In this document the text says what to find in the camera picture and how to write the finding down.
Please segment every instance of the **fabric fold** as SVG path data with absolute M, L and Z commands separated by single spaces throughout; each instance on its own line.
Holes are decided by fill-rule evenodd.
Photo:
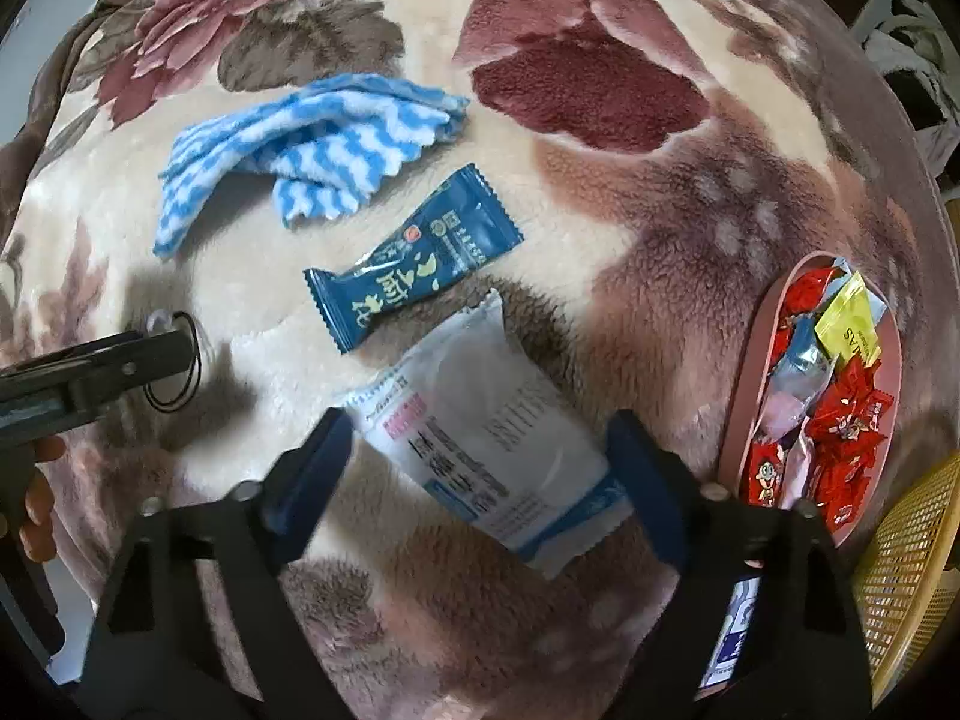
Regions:
M 275 175 L 272 198 L 287 226 L 355 213 L 424 148 L 455 140 L 468 102 L 404 79 L 343 74 L 187 127 L 160 174 L 154 253 L 176 252 L 231 170 Z

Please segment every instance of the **human hand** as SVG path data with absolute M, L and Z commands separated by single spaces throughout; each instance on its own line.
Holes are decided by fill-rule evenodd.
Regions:
M 58 459 L 66 446 L 59 436 L 51 436 L 34 442 L 34 451 L 38 463 L 49 463 Z M 34 470 L 34 477 L 27 487 L 27 494 L 23 500 L 27 509 L 27 518 L 20 527 L 20 541 L 27 557 L 34 562 L 47 562 L 56 557 L 54 543 L 54 521 L 51 514 L 54 511 L 54 491 L 50 488 L 47 478 Z M 6 517 L 0 514 L 0 538 L 6 536 L 8 524 Z

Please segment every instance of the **pink oval tray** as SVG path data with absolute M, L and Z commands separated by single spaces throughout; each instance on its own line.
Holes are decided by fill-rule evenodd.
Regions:
M 798 276 L 805 274 L 807 271 L 826 268 L 831 265 L 836 257 L 837 255 L 826 251 L 815 251 L 813 254 L 805 256 L 789 274 L 776 279 L 776 282 L 763 297 L 760 309 L 757 309 L 757 316 L 750 328 L 750 338 L 747 340 L 747 351 L 740 368 L 740 377 L 737 380 L 736 390 L 731 401 L 730 417 L 727 420 L 727 432 L 724 435 L 723 449 L 720 451 L 720 464 L 717 471 L 717 481 L 733 495 L 740 495 L 740 476 L 747 461 L 750 438 L 754 435 L 757 427 L 757 417 L 760 414 L 760 400 L 763 397 L 763 389 L 766 383 L 767 367 L 770 364 L 770 355 L 774 347 L 776 320 L 779 317 L 781 305 L 784 304 L 787 287 Z M 886 298 L 877 288 L 877 285 L 866 277 L 864 277 L 864 281 L 875 295 L 886 302 Z M 861 515 L 870 503 L 872 495 L 874 495 L 874 490 L 877 488 L 877 482 L 880 481 L 880 474 L 883 471 L 883 464 L 887 459 L 890 437 L 893 435 L 894 424 L 896 423 L 902 357 L 899 333 L 896 331 L 896 318 L 889 304 L 887 304 L 883 319 L 880 319 L 880 324 L 877 325 L 877 339 L 880 341 L 882 365 L 877 370 L 874 383 L 877 389 L 882 389 L 882 391 L 889 392 L 894 396 L 894 404 L 880 418 L 880 432 L 887 438 L 877 447 L 877 461 L 874 467 L 865 471 L 866 476 L 870 479 L 870 484 L 867 486 L 866 493 L 864 493 L 863 503 L 853 520 L 833 534 L 833 540 L 838 545 L 856 528 L 856 523 L 859 522 Z

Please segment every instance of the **fleece blanket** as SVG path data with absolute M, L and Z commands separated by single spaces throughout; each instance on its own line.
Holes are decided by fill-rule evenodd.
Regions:
M 140 501 L 262 477 L 338 392 L 491 287 L 597 433 L 634 409 L 706 479 L 757 300 L 835 251 L 884 290 L 904 344 L 898 432 L 851 556 L 956 445 L 952 238 L 909 122 L 822 1 L 128 0 L 91 31 L 7 242 L 0 362 L 155 308 L 193 314 L 205 354 L 188 408 L 125 397 L 47 469 L 93 596 Z M 467 95 L 464 135 L 362 213 L 293 232 L 269 178 L 228 176 L 176 259 L 151 255 L 176 133 L 348 71 Z M 347 268 L 467 162 L 525 243 L 341 356 L 301 270 Z M 230 678 L 255 693 L 202 574 Z M 675 579 L 631 519 L 546 581 L 366 445 L 282 577 L 344 699 L 385 720 L 592 720 Z

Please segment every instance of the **wicker basket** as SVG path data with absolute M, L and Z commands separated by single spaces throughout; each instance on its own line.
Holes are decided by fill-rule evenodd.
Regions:
M 944 572 L 960 525 L 960 453 L 896 503 L 853 578 L 867 640 L 874 703 L 920 656 L 941 623 L 960 572 Z

